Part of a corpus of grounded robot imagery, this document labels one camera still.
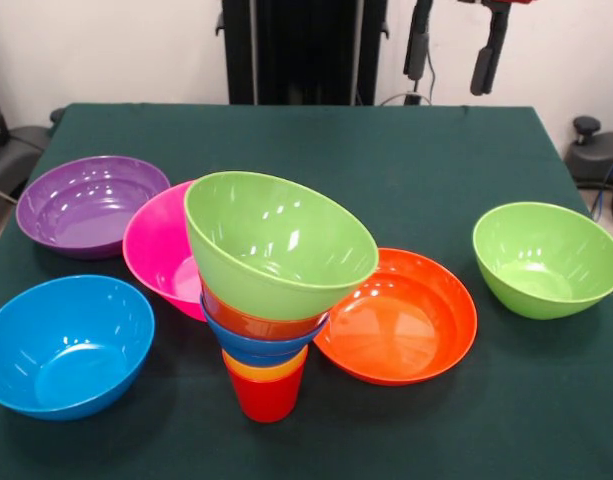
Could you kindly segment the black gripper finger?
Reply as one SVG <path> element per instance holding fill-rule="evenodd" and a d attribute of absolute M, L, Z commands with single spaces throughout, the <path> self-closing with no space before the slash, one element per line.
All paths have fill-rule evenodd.
<path fill-rule="evenodd" d="M 470 91 L 475 96 L 492 91 L 497 67 L 508 28 L 511 6 L 508 2 L 484 0 L 481 4 L 491 12 L 489 35 L 486 45 L 479 51 Z"/>
<path fill-rule="evenodd" d="M 418 0 L 413 10 L 403 70 L 410 80 L 420 80 L 424 73 L 432 6 L 432 0 Z"/>

